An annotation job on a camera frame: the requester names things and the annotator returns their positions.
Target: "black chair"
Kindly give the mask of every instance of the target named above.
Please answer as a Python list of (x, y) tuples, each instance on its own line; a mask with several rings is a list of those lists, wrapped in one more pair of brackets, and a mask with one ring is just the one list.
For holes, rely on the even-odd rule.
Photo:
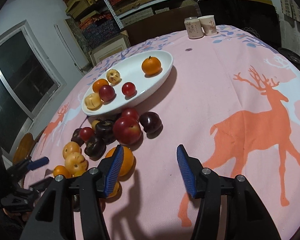
[(216, 25), (232, 25), (274, 49), (281, 47), (279, 19), (273, 5), (251, 0), (199, 0), (198, 5), (202, 16), (214, 15)]

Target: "white deer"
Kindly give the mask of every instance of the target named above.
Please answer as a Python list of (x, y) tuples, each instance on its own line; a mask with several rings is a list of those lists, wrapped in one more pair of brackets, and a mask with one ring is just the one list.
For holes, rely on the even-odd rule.
[(265, 59), (264, 61), (265, 61), (265, 63), (267, 63), (270, 66), (274, 66), (277, 68), (290, 69), (296, 75), (296, 78), (290, 80), (289, 82), (285, 82), (285, 83), (280, 82), (279, 86), (277, 86), (276, 89), (281, 94), (283, 94), (287, 98), (289, 98), (288, 102), (282, 102), (282, 104), (288, 110), (290, 120), (300, 126), (300, 120), (296, 116), (296, 113), (295, 113), (296, 109), (295, 109), (295, 105), (294, 105), (295, 102), (300, 100), (300, 71), (290, 61), (288, 61), (287, 59), (285, 59), (279, 55), (274, 54), (273, 59), (279, 65), (272, 64), (271, 62), (269, 62), (268, 59)]
[(60, 144), (61, 134), (62, 134), (64, 128), (66, 127), (67, 122), (73, 120), (73, 119), (80, 113), (80, 111), (81, 111), (81, 101), (82, 101), (82, 99), (80, 99), (81, 94), (82, 94), (82, 93), (80, 93), (80, 94), (78, 95), (78, 97), (77, 97), (77, 99), (78, 99), (78, 101), (79, 101), (79, 106), (78, 106), (77, 108), (70, 108), (70, 109), (66, 112), (66, 114), (65, 114), (65, 116), (64, 116), (64, 118), (63, 118), (63, 120), (62, 120), (62, 122), (60, 122), (60, 123), (58, 124), (58, 126), (55, 128), (55, 130), (53, 131), (52, 139), (54, 138), (54, 133), (59, 129), (59, 127), (61, 127), (61, 131), (58, 132), (58, 133), (60, 134), (60, 136), (59, 136), (59, 140), (58, 140), (58, 142), (57, 142), (57, 146), (59, 146), (59, 144)]

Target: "orange deer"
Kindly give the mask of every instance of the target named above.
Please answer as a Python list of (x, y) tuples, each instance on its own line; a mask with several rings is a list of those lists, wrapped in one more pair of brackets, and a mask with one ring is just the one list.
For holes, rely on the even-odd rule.
[(58, 114), (58, 118), (54, 121), (54, 122), (50, 122), (48, 123), (46, 129), (43, 132), (43, 138), (42, 138), (42, 148), (41, 148), (41, 152), (42, 149), (44, 147), (44, 144), (48, 138), (48, 136), (52, 133), (52, 131), (58, 126), (59, 122), (62, 122), (63, 117), (65, 116), (66, 112), (68, 111), (69, 108), (69, 103), (62, 106), (61, 109), (58, 110), (57, 114)]
[[(286, 152), (297, 160), (300, 166), (300, 153), (295, 149), (290, 141), (290, 119), (286, 108), (281, 101), (289, 100), (278, 90), (273, 89), (279, 85), (267, 79), (264, 75), (263, 79), (258, 72), (251, 66), (249, 69), (250, 76), (256, 82), (244, 79), (240, 73), (234, 75), (234, 80), (247, 82), (255, 89), (261, 91), (261, 95), (267, 96), (271, 110), (260, 113), (252, 113), (249, 111), (238, 111), (224, 121), (213, 125), (210, 129), (210, 135), (218, 129), (215, 134), (215, 151), (212, 156), (202, 165), (211, 169), (218, 168), (225, 164), (231, 158), (235, 158), (235, 165), (231, 172), (234, 178), (237, 174), (242, 174), (248, 154), (254, 150), (266, 150), (274, 145), (279, 146), (279, 175), (281, 184), (280, 203), (282, 206), (289, 205), (289, 201), (285, 195), (284, 174)], [(189, 197), (186, 193), (180, 203), (178, 217), (182, 221), (183, 227), (191, 226), (191, 220), (188, 218)]]

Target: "window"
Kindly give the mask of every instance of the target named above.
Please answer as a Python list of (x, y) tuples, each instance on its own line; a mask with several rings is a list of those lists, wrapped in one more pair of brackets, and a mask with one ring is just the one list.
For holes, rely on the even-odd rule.
[(60, 87), (25, 23), (0, 36), (0, 146), (14, 153), (37, 114)]

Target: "metal screw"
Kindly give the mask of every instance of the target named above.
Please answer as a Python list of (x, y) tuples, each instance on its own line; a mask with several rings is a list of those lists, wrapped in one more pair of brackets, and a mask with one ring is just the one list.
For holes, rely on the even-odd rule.
[(54, 179), (56, 181), (62, 181), (63, 180), (63, 176), (62, 175), (57, 175)]
[(90, 170), (89, 170), (89, 173), (90, 174), (96, 174), (98, 172), (98, 169), (97, 168), (91, 168)]
[(243, 182), (243, 181), (246, 180), (246, 177), (243, 176), (243, 175), (238, 175), (238, 176), (237, 176), (237, 180)]
[(205, 174), (205, 175), (208, 175), (208, 174), (211, 173), (211, 170), (209, 168), (203, 168), (202, 173)]

